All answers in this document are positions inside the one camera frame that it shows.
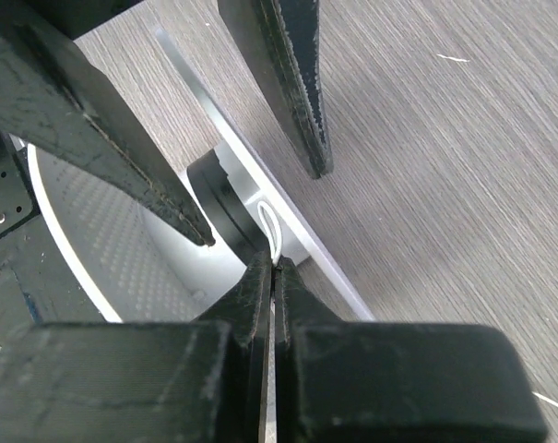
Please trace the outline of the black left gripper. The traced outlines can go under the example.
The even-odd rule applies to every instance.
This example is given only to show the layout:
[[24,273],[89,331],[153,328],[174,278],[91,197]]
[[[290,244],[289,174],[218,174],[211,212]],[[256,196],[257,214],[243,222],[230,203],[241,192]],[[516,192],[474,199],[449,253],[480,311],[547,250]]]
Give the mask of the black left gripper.
[[123,191],[195,245],[214,245],[110,80],[67,38],[16,18],[0,18],[0,130],[0,238],[39,214],[24,139]]

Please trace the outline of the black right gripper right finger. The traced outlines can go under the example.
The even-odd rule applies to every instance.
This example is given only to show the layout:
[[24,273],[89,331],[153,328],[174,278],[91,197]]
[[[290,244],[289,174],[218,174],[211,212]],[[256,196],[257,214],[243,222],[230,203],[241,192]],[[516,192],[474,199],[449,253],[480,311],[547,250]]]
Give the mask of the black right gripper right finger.
[[478,324],[356,322],[274,273],[281,442],[543,442],[512,342]]

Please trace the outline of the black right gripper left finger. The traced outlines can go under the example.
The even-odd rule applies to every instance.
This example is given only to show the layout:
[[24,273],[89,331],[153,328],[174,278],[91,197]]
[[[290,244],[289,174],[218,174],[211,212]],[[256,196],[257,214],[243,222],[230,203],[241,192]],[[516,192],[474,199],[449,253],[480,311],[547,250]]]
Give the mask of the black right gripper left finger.
[[260,442],[268,252],[189,322],[48,323],[0,352],[0,442]]

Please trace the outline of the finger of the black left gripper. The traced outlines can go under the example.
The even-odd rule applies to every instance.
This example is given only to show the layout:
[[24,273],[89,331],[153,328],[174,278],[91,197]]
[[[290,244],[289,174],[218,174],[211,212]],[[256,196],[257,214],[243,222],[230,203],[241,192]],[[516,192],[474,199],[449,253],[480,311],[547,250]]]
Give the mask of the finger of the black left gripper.
[[219,0],[222,21],[306,172],[333,171],[315,0]]

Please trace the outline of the white perforated cable spool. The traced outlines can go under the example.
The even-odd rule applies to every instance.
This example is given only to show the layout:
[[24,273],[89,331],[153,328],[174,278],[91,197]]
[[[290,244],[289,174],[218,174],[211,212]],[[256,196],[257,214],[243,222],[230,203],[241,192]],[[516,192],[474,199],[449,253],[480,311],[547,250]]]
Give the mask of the white perforated cable spool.
[[156,40],[220,132],[220,143],[175,179],[201,210],[213,245],[196,245],[99,177],[28,145],[42,217],[81,289],[109,322],[186,321],[241,279],[251,257],[313,262],[360,319],[373,313],[287,192],[184,59]]

